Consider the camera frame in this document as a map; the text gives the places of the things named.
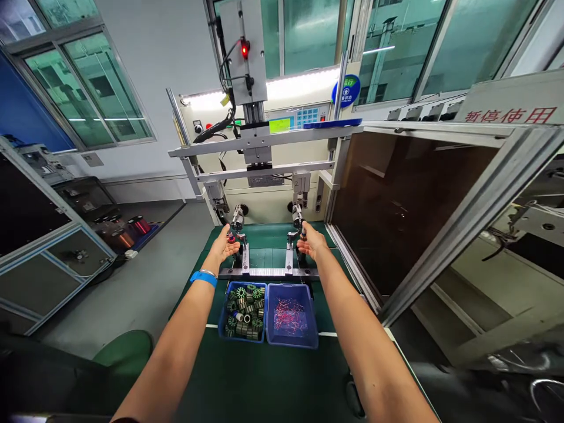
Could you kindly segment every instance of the control panel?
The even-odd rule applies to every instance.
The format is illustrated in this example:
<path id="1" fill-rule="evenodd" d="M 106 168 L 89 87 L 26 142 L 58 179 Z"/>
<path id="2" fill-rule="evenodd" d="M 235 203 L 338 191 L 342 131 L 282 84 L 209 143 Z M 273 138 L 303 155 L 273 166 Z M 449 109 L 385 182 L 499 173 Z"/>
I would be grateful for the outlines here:
<path id="1" fill-rule="evenodd" d="M 274 110 L 264 114 L 270 122 L 270 133 L 303 129 L 305 123 L 324 122 L 329 113 L 329 103 L 287 110 Z"/>

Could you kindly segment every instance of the blue wristband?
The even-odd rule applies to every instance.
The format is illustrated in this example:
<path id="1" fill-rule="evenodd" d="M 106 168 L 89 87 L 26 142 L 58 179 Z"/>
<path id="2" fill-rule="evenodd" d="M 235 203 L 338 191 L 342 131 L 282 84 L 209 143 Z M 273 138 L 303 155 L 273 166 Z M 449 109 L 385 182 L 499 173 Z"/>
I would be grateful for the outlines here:
<path id="1" fill-rule="evenodd" d="M 190 282 L 193 283 L 196 279 L 209 282 L 211 286 L 213 286 L 214 288 L 217 285 L 217 279 L 214 276 L 210 275 L 209 273 L 205 273 L 201 271 L 194 272 L 194 274 L 190 278 Z"/>

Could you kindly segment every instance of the sign with red text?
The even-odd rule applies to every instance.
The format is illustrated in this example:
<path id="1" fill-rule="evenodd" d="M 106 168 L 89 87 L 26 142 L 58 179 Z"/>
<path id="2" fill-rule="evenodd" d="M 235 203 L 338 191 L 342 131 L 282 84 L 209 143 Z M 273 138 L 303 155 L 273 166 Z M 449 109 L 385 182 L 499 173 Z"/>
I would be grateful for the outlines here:
<path id="1" fill-rule="evenodd" d="M 455 122 L 564 124 L 564 69 L 474 85 Z"/>

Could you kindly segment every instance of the red indicator light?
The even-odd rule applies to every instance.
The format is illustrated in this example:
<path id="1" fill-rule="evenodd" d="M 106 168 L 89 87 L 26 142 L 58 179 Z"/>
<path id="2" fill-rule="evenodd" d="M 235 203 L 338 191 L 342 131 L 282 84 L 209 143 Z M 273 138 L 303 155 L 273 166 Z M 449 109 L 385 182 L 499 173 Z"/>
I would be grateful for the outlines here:
<path id="1" fill-rule="evenodd" d="M 247 60 L 249 58 L 249 50 L 251 45 L 248 41 L 241 41 L 241 54 L 243 55 L 243 59 Z"/>

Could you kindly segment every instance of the blue sign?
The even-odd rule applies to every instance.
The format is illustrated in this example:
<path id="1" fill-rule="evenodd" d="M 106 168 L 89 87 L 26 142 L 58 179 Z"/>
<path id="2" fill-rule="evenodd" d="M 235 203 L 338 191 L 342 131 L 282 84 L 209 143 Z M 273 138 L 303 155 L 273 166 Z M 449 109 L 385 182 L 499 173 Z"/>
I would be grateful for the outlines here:
<path id="1" fill-rule="evenodd" d="M 343 84 L 343 95 L 341 97 L 341 108 L 349 107 L 357 99 L 360 94 L 360 79 L 356 75 L 345 75 L 345 83 Z M 331 93 L 331 101 L 335 102 L 337 95 L 337 84 L 333 87 Z"/>

